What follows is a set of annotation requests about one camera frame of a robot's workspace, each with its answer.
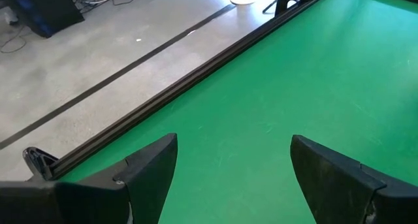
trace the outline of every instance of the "green felt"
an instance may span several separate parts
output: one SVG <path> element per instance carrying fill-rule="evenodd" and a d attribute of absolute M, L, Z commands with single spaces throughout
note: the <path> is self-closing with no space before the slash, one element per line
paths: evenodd
<path fill-rule="evenodd" d="M 401 0 L 321 0 L 62 180 L 174 132 L 161 224 L 314 223 L 293 134 L 418 185 L 417 11 Z"/>

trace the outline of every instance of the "white lamp base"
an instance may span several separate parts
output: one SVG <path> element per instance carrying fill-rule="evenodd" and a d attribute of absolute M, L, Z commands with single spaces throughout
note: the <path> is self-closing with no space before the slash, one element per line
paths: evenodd
<path fill-rule="evenodd" d="M 249 5 L 255 2 L 255 0 L 230 0 L 234 5 Z"/>

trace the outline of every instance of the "black floor stripe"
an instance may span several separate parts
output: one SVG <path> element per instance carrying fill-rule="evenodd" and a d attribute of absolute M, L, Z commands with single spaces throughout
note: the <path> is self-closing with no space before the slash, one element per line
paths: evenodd
<path fill-rule="evenodd" d="M 44 123 L 46 123 L 46 122 L 54 119 L 56 116 L 60 115 L 62 112 L 68 110 L 69 108 L 73 107 L 74 105 L 76 105 L 80 101 L 83 101 L 85 98 L 89 97 L 93 93 L 99 91 L 100 89 L 104 88 L 108 84 L 110 84 L 113 81 L 117 80 L 119 77 L 121 77 L 124 74 L 128 73 L 129 71 L 131 71 L 135 67 L 139 66 L 141 63 L 147 61 L 149 58 L 157 55 L 158 53 L 160 53 L 164 49 L 168 48 L 169 46 L 171 46 L 174 43 L 178 42 L 182 38 L 186 37 L 188 34 L 190 34 L 190 32 L 195 31 L 198 28 L 206 25 L 207 23 L 209 23 L 213 19 L 221 16 L 222 14 L 225 14 L 226 12 L 232 10 L 233 8 L 235 8 L 234 5 L 227 5 L 226 7 L 223 7 L 221 10 L 215 12 L 214 14 L 210 15 L 209 17 L 205 18 L 204 20 L 202 20 L 201 22 L 197 23 L 196 25 L 190 27 L 189 29 L 186 29 L 185 31 L 183 31 L 179 35 L 176 35 L 174 38 L 170 39 L 166 43 L 160 45 L 156 49 L 154 49 L 151 52 L 147 53 L 145 56 L 142 56 L 140 59 L 132 62 L 131 64 L 129 64 L 128 66 L 124 67 L 120 71 L 118 71 L 118 72 L 114 73 L 113 75 L 109 76 L 108 78 L 104 79 L 102 82 L 99 82 L 95 86 L 89 88 L 85 92 L 81 93 L 79 96 L 71 99 L 70 101 L 66 102 L 64 105 L 62 105 L 59 108 L 53 110 L 49 114 L 43 116 L 41 119 L 33 122 L 32 124 L 28 125 L 24 129 L 18 131 L 17 133 L 13 134 L 12 136 L 10 136 L 10 137 L 8 137 L 6 139 L 4 139 L 3 141 L 0 142 L 0 150 L 3 149 L 3 148 L 5 148 L 5 147 L 7 147 L 10 144 L 12 144 L 13 142 L 16 142 L 17 140 L 21 139 L 25 135 L 29 134 L 31 131 L 34 131 L 35 129 L 37 129 L 38 127 L 40 127 L 41 125 L 43 125 Z"/>

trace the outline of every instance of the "metal bracket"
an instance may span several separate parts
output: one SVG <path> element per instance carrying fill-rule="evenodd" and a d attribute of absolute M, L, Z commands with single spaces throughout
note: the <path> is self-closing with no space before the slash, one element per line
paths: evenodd
<path fill-rule="evenodd" d="M 275 4 L 277 3 L 277 0 L 274 0 L 273 2 L 271 2 L 271 4 L 269 4 L 265 9 L 263 9 L 263 14 L 270 14 L 267 11 Z"/>
<path fill-rule="evenodd" d="M 33 173 L 31 180 L 46 181 L 52 177 L 50 166 L 58 160 L 57 157 L 36 147 L 26 148 L 23 157 L 26 165 Z"/>

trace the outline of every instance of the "black speaker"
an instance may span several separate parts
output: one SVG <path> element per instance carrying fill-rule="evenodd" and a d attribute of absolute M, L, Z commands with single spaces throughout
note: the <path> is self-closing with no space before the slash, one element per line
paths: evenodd
<path fill-rule="evenodd" d="M 3 0 L 33 32 L 42 37 L 84 21 L 72 0 Z"/>

